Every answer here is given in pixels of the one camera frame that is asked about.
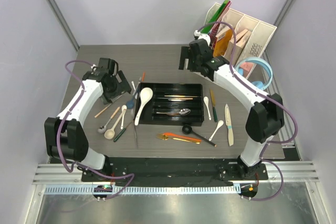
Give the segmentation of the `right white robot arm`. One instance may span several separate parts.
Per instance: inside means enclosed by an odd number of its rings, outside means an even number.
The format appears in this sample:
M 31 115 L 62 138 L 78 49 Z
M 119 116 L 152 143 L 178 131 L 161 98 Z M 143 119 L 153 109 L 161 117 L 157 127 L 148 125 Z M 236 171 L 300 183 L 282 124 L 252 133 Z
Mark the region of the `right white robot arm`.
M 181 48 L 180 70 L 200 73 L 230 92 L 247 110 L 245 130 L 248 135 L 237 159 L 237 173 L 242 179 L 254 177 L 260 167 L 266 145 L 284 126 L 282 98 L 255 87 L 243 78 L 224 57 L 212 57 L 205 39 L 197 39 Z

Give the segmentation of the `beige sheathed knife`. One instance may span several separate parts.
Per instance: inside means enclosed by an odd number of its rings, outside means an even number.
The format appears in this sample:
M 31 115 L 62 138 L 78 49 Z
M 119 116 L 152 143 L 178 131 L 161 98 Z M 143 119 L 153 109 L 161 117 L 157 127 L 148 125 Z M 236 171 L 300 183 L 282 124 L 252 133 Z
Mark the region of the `beige sheathed knife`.
M 228 145 L 233 146 L 234 145 L 234 134 L 233 134 L 233 128 L 232 128 L 232 121 L 230 117 L 230 110 L 228 104 L 225 105 L 225 124 L 227 126 L 228 130 Z

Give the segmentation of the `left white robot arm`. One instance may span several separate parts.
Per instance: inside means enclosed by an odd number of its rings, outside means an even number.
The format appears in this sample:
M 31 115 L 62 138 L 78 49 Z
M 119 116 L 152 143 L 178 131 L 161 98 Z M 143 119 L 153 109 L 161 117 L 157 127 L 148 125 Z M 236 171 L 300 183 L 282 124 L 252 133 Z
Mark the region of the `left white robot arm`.
M 79 89 L 62 112 L 44 122 L 47 154 L 59 159 L 70 173 L 78 165 L 105 182 L 112 174 L 109 158 L 90 148 L 83 125 L 98 99 L 111 103 L 114 98 L 130 93 L 131 87 L 113 59 L 100 58 L 98 64 L 89 65 L 90 69 L 82 77 L 68 66 L 66 63 L 65 69 L 78 81 Z

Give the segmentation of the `gold knife green handle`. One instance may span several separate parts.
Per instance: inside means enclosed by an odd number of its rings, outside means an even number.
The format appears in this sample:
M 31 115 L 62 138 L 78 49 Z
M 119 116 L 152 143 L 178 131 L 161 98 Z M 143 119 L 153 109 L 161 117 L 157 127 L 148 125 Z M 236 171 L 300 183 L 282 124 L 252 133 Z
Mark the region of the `gold knife green handle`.
M 213 92 L 212 89 L 210 89 L 209 91 L 210 91 L 210 95 L 211 95 L 211 102 L 212 102 L 212 110 L 213 110 L 214 121 L 218 122 L 218 117 L 217 117 L 217 112 L 216 112 L 216 101 L 215 101 L 214 92 Z

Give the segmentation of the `beige wooden spoon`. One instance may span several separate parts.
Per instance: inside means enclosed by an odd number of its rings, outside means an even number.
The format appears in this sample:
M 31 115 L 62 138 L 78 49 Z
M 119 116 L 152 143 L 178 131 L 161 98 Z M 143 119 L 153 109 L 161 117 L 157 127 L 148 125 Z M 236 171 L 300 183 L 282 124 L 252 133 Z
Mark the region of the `beige wooden spoon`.
M 104 133 L 104 137 L 108 140 L 111 140 L 114 138 L 115 136 L 115 128 L 117 127 L 119 121 L 122 118 L 122 109 L 121 109 L 121 114 L 119 115 L 119 117 L 117 118 L 117 120 L 115 121 L 114 125 L 112 128 L 106 130 L 106 132 Z

